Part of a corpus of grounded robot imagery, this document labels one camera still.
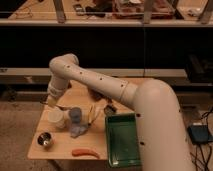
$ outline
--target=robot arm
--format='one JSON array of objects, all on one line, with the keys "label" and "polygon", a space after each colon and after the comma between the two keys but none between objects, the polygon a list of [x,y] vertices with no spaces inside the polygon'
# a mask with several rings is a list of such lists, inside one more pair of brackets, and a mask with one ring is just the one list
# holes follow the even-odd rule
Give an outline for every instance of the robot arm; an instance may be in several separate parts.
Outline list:
[{"label": "robot arm", "polygon": [[144,171],[193,171],[180,106],[166,83],[150,79],[137,86],[118,78],[85,70],[73,54],[50,62],[49,104],[66,91],[70,79],[134,110]]}]

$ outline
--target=orange carrot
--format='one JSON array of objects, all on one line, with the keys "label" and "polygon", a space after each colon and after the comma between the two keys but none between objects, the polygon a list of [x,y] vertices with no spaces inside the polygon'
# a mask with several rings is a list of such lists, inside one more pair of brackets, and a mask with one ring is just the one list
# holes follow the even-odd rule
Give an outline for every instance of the orange carrot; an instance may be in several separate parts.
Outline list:
[{"label": "orange carrot", "polygon": [[97,159],[100,159],[100,155],[98,153],[94,152],[93,150],[84,149],[84,148],[72,150],[72,155],[75,156],[75,157],[90,155],[90,156],[96,157]]}]

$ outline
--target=table leg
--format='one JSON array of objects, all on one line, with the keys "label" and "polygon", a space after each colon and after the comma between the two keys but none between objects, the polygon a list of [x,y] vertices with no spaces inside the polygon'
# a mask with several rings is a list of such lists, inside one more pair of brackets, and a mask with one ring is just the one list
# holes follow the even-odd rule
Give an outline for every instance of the table leg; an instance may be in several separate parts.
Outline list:
[{"label": "table leg", "polygon": [[47,160],[47,162],[50,163],[56,171],[62,171],[63,170],[55,160],[49,159],[49,160]]}]

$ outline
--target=white container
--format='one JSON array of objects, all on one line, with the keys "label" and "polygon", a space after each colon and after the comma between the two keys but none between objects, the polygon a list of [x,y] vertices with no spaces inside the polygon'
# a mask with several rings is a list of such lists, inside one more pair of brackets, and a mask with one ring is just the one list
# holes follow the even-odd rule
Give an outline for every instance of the white container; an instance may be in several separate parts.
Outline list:
[{"label": "white container", "polygon": [[49,112],[48,121],[57,128],[62,129],[66,126],[64,112],[60,110],[58,107],[54,107],[53,110]]}]

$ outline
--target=green tray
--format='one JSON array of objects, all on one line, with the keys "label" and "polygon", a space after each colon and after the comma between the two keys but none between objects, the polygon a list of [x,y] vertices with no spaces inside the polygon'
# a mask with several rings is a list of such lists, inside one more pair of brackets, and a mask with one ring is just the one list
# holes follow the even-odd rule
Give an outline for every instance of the green tray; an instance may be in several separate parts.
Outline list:
[{"label": "green tray", "polygon": [[108,116],[105,124],[109,165],[111,167],[141,165],[134,114]]}]

